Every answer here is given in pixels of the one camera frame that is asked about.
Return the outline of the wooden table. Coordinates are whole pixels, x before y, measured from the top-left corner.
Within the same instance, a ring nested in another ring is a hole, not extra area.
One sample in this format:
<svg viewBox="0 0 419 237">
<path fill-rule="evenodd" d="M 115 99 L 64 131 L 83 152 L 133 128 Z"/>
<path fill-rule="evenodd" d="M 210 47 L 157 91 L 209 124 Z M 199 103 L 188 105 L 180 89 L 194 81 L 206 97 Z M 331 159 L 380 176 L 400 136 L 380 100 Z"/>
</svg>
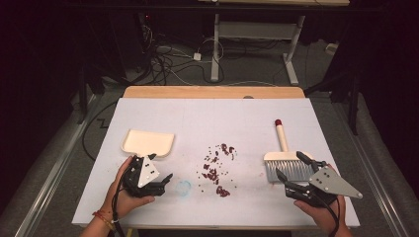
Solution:
<svg viewBox="0 0 419 237">
<path fill-rule="evenodd" d="M 155 99 L 303 99 L 298 87 L 129 86 L 124 98 Z"/>
</svg>

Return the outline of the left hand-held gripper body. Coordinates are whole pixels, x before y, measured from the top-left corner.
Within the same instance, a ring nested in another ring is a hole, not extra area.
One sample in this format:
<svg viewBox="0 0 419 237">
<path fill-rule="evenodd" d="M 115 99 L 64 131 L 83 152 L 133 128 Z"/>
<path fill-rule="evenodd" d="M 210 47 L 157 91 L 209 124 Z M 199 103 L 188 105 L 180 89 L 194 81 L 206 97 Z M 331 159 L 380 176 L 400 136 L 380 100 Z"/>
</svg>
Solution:
<svg viewBox="0 0 419 237">
<path fill-rule="evenodd" d="M 135 198 L 160 197 L 165 193 L 165 186 L 155 182 L 158 176 L 159 172 L 148 156 L 133 156 L 123 174 L 123 187 Z"/>
</svg>

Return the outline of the cream brush with red tip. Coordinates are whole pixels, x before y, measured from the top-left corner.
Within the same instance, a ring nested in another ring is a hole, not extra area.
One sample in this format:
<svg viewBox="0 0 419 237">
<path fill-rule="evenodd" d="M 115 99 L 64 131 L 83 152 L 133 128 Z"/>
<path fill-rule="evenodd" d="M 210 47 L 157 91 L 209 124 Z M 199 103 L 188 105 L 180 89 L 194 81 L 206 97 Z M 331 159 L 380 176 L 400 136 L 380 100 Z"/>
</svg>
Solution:
<svg viewBox="0 0 419 237">
<path fill-rule="evenodd" d="M 295 151 L 289 151 L 283 123 L 275 120 L 277 136 L 280 142 L 280 151 L 268 152 L 264 155 L 267 179 L 269 183 L 279 183 L 277 170 L 280 170 L 291 182 L 307 182 L 313 174 L 311 167 L 302 162 Z"/>
</svg>

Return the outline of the person's right hand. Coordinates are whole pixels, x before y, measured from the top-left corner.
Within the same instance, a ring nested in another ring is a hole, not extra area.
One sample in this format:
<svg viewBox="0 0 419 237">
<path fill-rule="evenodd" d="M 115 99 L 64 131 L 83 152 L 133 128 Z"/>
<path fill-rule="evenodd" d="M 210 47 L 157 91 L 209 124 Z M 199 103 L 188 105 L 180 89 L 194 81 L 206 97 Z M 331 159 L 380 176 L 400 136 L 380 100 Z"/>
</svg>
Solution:
<svg viewBox="0 0 419 237">
<path fill-rule="evenodd" d="M 293 204 L 310 216 L 323 232 L 330 234 L 334 230 L 336 222 L 327 208 L 313 207 L 302 200 L 295 200 Z M 339 230 L 347 230 L 345 198 L 337 196 L 337 199 L 329 207 L 339 217 Z"/>
</svg>

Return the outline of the dark red beans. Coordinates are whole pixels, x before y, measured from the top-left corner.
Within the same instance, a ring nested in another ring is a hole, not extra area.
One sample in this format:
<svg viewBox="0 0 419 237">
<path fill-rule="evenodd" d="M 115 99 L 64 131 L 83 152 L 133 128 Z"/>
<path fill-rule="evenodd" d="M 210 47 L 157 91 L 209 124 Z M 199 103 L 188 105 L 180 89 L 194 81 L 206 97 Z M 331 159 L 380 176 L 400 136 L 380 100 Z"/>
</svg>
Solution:
<svg viewBox="0 0 419 237">
<path fill-rule="evenodd" d="M 233 167 L 237 151 L 234 146 L 219 143 L 208 147 L 208 154 L 196 171 L 201 192 L 206 188 L 220 198 L 230 197 L 237 188 L 233 178 Z"/>
</svg>

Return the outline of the cream plastic dustpan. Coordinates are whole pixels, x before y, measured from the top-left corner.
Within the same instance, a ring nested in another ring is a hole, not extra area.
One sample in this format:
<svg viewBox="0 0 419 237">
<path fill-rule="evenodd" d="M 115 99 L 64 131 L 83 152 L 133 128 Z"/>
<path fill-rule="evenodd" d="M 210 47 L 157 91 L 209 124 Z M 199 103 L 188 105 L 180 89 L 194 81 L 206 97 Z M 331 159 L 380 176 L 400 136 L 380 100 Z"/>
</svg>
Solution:
<svg viewBox="0 0 419 237">
<path fill-rule="evenodd" d="M 172 148 L 175 135 L 130 129 L 122 142 L 122 151 L 145 156 L 155 154 L 157 157 L 166 157 Z"/>
</svg>

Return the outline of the aluminium rail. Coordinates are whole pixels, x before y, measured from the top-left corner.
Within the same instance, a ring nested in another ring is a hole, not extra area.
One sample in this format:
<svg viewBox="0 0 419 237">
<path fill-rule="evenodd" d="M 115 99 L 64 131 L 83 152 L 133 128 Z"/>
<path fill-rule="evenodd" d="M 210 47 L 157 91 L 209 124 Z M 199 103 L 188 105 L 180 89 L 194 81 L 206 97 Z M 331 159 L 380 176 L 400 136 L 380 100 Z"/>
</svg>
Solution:
<svg viewBox="0 0 419 237">
<path fill-rule="evenodd" d="M 81 137 L 87 126 L 88 120 L 92 117 L 93 112 L 97 109 L 100 101 L 101 96 L 92 95 L 87 104 L 86 114 L 80 121 L 71 127 L 67 143 L 65 144 L 63 150 L 59 152 L 59 156 L 56 158 L 54 165 L 50 169 L 39 194 L 35 198 L 14 237 L 33 237 L 57 187 L 59 186 L 62 176 L 68 167 L 77 140 Z"/>
<path fill-rule="evenodd" d="M 369 186 L 369 190 L 364 193 L 364 200 L 376 204 L 377 214 L 384 219 L 384 227 L 388 231 L 376 224 L 378 217 L 363 215 L 363 218 L 375 230 L 381 231 L 383 237 L 413 237 L 407 207 L 415 206 L 416 197 L 382 143 L 370 116 L 360 112 L 360 121 L 356 131 L 353 131 L 349 127 L 345 107 L 336 104 L 334 109 L 357 151 L 358 165 Z"/>
</svg>

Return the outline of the person's left hand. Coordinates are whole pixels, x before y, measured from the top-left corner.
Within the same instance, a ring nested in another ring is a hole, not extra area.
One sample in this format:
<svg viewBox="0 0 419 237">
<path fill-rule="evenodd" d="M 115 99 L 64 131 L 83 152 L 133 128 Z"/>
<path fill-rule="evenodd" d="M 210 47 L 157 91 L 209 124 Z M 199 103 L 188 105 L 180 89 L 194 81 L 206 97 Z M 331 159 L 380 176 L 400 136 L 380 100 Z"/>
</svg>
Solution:
<svg viewBox="0 0 419 237">
<path fill-rule="evenodd" d="M 125 190 L 119 189 L 120 179 L 130 164 L 132 157 L 129 156 L 118 169 L 114 181 L 110 184 L 105 200 L 100 207 L 100 211 L 109 214 L 113 219 L 113 213 L 118 214 L 118 218 L 124 218 L 132 210 L 155 201 L 155 197 L 132 197 Z M 116 207 L 113 207 L 113 199 L 116 192 L 119 192 Z"/>
</svg>

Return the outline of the black metal stand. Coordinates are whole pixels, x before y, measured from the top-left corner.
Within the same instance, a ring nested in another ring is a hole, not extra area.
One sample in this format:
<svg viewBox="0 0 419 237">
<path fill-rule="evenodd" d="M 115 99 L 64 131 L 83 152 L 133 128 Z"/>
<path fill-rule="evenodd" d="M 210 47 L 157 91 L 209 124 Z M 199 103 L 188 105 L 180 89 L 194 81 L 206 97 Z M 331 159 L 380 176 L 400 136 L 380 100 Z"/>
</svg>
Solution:
<svg viewBox="0 0 419 237">
<path fill-rule="evenodd" d="M 349 73 L 325 77 L 322 82 L 303 90 L 308 96 L 317 91 L 329 92 L 332 103 L 346 103 L 348 105 L 347 122 L 354 135 L 357 135 L 357 113 L 359 102 L 360 81 Z"/>
</svg>

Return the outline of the white metal desk frame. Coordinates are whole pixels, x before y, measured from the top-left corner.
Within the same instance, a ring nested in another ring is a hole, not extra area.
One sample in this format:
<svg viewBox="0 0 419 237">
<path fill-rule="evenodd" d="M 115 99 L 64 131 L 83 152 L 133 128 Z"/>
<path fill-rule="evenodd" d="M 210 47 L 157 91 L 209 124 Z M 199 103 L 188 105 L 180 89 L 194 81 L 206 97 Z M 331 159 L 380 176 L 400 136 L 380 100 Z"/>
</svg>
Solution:
<svg viewBox="0 0 419 237">
<path fill-rule="evenodd" d="M 293 86 L 299 84 L 293 68 L 293 55 L 303 27 L 305 16 L 299 16 L 295 23 L 256 23 L 222 21 L 219 14 L 214 15 L 213 23 L 213 49 L 211 58 L 210 80 L 219 81 L 219 61 L 222 46 L 220 38 L 225 39 L 252 39 L 252 40 L 289 40 L 290 49 L 283 54 L 283 62 Z"/>
</svg>

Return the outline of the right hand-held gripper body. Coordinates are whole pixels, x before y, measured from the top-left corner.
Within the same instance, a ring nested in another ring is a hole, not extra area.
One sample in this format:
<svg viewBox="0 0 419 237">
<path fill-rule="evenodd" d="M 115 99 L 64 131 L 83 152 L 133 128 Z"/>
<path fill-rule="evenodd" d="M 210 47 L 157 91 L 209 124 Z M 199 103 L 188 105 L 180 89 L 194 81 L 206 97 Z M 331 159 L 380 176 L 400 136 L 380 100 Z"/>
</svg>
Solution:
<svg viewBox="0 0 419 237">
<path fill-rule="evenodd" d="M 337 196 L 363 197 L 361 192 L 327 166 L 315 171 L 308 178 L 306 186 L 285 180 L 285 193 L 288 198 L 302 200 L 313 207 L 326 207 Z"/>
</svg>

